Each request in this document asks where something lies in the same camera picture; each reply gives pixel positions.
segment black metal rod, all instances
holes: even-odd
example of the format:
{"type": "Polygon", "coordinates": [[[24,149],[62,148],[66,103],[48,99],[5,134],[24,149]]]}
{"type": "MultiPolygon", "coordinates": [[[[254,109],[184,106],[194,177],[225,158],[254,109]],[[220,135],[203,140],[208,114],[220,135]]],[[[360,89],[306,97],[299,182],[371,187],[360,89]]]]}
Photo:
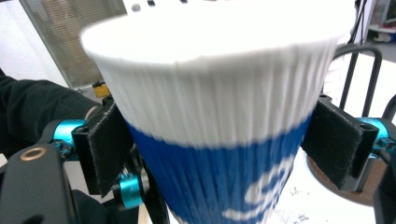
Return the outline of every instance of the black metal rod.
{"type": "Polygon", "coordinates": [[[342,55],[346,55],[348,53],[352,53],[351,62],[349,64],[348,72],[346,75],[346,83],[344,85],[343,95],[341,97],[341,102],[340,102],[340,106],[339,106],[341,109],[344,109],[346,102],[347,102],[347,96],[349,94],[350,83],[352,81],[352,77],[353,77],[353,74],[355,71],[356,62],[358,60],[358,55],[362,51],[370,51],[375,56],[373,69],[372,69],[370,82],[369,82],[369,87],[367,89],[366,99],[365,99],[363,111],[361,114],[363,117],[368,117],[368,115],[370,113],[371,104],[373,102],[375,86],[376,86],[376,82],[378,80],[379,70],[381,68],[381,63],[382,63],[381,51],[379,51],[379,49],[372,47],[372,46],[344,45],[337,49],[337,51],[334,54],[333,59],[336,59],[336,58],[338,58],[342,55]]]}
{"type": "Polygon", "coordinates": [[[349,68],[346,74],[346,82],[344,84],[343,94],[341,96],[340,108],[345,109],[347,103],[347,96],[349,95],[350,84],[352,83],[353,73],[355,72],[356,62],[358,61],[359,53],[352,53],[349,68]]]}
{"type": "Polygon", "coordinates": [[[368,159],[366,164],[364,164],[364,168],[361,170],[361,176],[358,179],[358,186],[356,187],[357,192],[363,192],[364,185],[366,184],[367,178],[373,168],[373,160],[375,159],[368,159]]]}

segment white wall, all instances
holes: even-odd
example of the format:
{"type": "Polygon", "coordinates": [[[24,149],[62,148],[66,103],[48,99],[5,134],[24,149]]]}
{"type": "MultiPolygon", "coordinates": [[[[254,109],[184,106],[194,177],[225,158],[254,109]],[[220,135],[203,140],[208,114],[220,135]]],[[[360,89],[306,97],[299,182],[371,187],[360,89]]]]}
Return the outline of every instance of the white wall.
{"type": "Polygon", "coordinates": [[[0,3],[0,67],[16,79],[67,84],[19,1],[0,3]]]}

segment blue anodized part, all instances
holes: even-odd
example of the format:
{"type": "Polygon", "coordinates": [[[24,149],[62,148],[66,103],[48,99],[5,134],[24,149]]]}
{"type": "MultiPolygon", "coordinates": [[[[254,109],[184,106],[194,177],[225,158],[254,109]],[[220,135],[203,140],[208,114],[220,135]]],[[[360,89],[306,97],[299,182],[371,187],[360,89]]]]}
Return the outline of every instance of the blue anodized part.
{"type": "Polygon", "coordinates": [[[378,150],[380,148],[384,148],[384,145],[388,143],[390,147],[385,147],[385,149],[390,152],[395,150],[395,143],[389,138],[389,133],[385,125],[379,119],[372,118],[359,118],[361,122],[369,123],[374,125],[379,131],[375,139],[375,143],[373,145],[373,151],[378,150]]]}
{"type": "Polygon", "coordinates": [[[72,131],[85,123],[85,119],[67,119],[62,121],[53,134],[53,139],[62,139],[68,146],[74,147],[72,131]]]}
{"type": "Polygon", "coordinates": [[[143,202],[140,196],[137,175],[122,175],[120,178],[120,194],[125,208],[134,208],[143,202]]]}

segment white ribbed cup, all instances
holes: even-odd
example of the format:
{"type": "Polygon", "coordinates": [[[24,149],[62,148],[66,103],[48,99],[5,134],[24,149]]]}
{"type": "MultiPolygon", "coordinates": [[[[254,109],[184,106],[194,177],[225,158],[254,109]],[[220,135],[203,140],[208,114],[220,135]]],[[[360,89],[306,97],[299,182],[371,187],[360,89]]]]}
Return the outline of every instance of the white ribbed cup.
{"type": "Polygon", "coordinates": [[[257,223],[271,214],[349,28],[350,8],[341,6],[196,3],[85,30],[83,47],[180,223],[257,223]],[[326,27],[313,30],[319,15],[326,27]]]}

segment black sleeve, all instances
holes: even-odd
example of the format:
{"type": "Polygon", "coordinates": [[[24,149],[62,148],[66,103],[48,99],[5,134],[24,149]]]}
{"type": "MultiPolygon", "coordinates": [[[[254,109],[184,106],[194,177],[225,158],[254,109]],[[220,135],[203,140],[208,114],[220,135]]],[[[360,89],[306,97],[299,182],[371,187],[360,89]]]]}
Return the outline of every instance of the black sleeve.
{"type": "Polygon", "coordinates": [[[51,121],[84,119],[95,105],[77,91],[47,80],[15,80],[0,68],[0,152],[9,157],[37,142],[51,121]]]}
{"type": "Polygon", "coordinates": [[[120,211],[114,199],[100,204],[85,193],[73,189],[79,223],[137,224],[139,207],[120,211]]]}
{"type": "Polygon", "coordinates": [[[375,223],[396,224],[396,150],[374,194],[375,223]]]}

